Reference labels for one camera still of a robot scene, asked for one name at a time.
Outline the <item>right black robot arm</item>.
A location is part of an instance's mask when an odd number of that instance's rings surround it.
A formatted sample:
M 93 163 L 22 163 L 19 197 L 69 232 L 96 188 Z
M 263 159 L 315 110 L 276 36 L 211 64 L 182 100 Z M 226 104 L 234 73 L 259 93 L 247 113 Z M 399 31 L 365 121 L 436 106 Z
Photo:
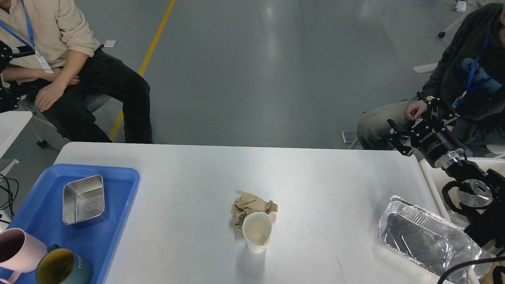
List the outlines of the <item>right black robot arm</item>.
M 467 158 L 464 146 L 448 129 L 448 124 L 458 119 L 452 106 L 422 92 L 418 92 L 418 98 L 426 104 L 427 112 L 407 131 L 400 130 L 394 120 L 388 119 L 389 141 L 405 156 L 418 150 L 431 167 L 442 169 L 451 178 L 441 191 L 444 203 L 469 221 L 465 234 L 494 254 L 492 258 L 458 264 L 443 273 L 441 280 L 469 265 L 496 263 L 491 275 L 495 284 L 501 284 L 504 276 L 504 266 L 500 264 L 504 261 L 504 177 L 493 169 L 483 171 Z

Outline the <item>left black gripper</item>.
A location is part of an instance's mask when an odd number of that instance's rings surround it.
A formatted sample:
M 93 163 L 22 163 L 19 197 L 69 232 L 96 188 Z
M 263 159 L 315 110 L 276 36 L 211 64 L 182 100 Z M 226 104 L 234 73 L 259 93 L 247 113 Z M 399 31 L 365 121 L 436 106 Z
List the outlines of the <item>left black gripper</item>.
M 30 46 L 10 47 L 3 41 L 0 42 L 0 71 L 4 71 L 11 60 L 36 54 Z M 9 88 L 0 89 L 0 113 L 14 111 L 19 108 L 21 97 Z

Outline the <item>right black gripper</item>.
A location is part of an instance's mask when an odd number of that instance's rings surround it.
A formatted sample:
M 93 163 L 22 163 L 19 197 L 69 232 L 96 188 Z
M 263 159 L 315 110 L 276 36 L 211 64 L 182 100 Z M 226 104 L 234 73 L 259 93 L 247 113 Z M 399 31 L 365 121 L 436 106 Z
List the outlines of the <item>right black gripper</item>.
M 454 108 L 438 97 L 425 96 L 422 92 L 417 92 L 417 96 L 427 105 L 422 122 L 410 131 L 401 131 L 393 119 L 388 119 L 390 144 L 404 156 L 411 156 L 414 147 L 433 168 L 448 168 L 465 160 L 465 147 L 445 127 L 459 118 Z M 412 147 L 401 142 L 402 137 L 410 139 Z

